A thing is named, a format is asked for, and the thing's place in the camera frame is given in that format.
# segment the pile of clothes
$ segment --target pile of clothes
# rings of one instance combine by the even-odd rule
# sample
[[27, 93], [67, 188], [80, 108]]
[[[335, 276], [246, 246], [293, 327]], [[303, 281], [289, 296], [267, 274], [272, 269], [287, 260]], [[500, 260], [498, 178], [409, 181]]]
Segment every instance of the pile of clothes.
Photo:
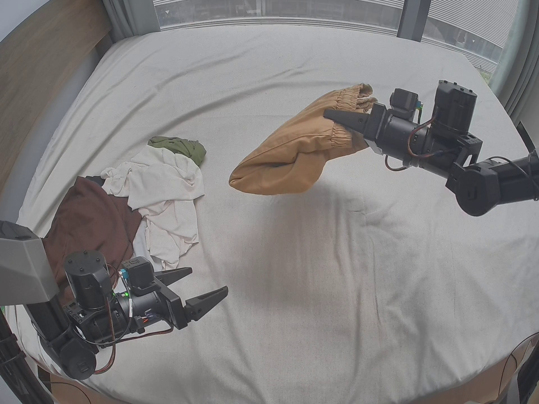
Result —
[[194, 200], [204, 194], [198, 141], [155, 136], [135, 157], [100, 176], [77, 177], [58, 207], [43, 246], [61, 289], [72, 298], [64, 258], [80, 250], [102, 252], [114, 268], [133, 256], [143, 232], [145, 248], [159, 269], [177, 268], [198, 242]]

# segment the bed sheet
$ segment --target bed sheet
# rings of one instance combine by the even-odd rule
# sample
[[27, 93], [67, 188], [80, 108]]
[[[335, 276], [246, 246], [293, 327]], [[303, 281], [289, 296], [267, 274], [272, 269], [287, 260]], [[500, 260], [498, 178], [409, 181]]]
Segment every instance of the bed sheet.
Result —
[[[283, 25], [114, 45], [51, 139], [19, 222], [43, 236], [77, 175], [133, 157], [154, 135], [198, 139], [207, 149], [200, 243], [181, 259], [193, 274], [171, 287], [183, 298], [230, 293], [182, 331], [122, 343], [112, 369], [87, 384], [144, 404], [401, 403], [470, 379], [539, 330], [533, 202], [470, 217], [440, 177], [389, 172], [370, 150], [328, 162], [304, 194], [227, 184], [241, 159], [327, 91], [368, 82], [388, 104], [405, 88], [430, 114], [439, 79], [477, 93], [480, 159], [526, 155], [479, 73], [431, 45]], [[9, 319], [27, 354], [57, 369], [24, 311]]]

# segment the brown garment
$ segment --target brown garment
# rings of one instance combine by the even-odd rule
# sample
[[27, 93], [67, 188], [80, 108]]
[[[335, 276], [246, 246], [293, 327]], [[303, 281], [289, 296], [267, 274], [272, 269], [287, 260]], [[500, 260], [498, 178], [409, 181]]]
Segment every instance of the brown garment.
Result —
[[[72, 252], [98, 250], [115, 268], [130, 259], [141, 220], [140, 213], [127, 205], [127, 198], [109, 195], [95, 182], [77, 177], [43, 238], [45, 253], [60, 289], [67, 286], [64, 259]], [[72, 298], [69, 287], [65, 293], [60, 292], [62, 303]]]
[[364, 113], [376, 99], [368, 84], [331, 91], [274, 131], [232, 172], [229, 184], [254, 194], [301, 193], [328, 160], [367, 148], [363, 136], [323, 117], [326, 109]]

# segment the folded tan pants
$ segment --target folded tan pants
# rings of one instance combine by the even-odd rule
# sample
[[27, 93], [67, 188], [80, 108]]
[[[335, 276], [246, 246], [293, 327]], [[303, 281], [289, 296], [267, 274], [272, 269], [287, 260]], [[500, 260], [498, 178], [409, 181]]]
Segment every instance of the folded tan pants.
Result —
[[367, 148], [363, 136], [323, 117], [326, 109], [365, 113], [376, 99], [368, 84], [331, 91], [274, 131], [232, 172], [229, 184], [254, 194], [301, 193], [333, 158]]

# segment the wooden headboard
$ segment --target wooden headboard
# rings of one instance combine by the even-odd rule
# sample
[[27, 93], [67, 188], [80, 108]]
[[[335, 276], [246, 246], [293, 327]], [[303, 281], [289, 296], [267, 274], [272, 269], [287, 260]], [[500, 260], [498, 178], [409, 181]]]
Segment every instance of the wooden headboard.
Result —
[[32, 125], [110, 30], [101, 0], [50, 0], [0, 42], [0, 193]]

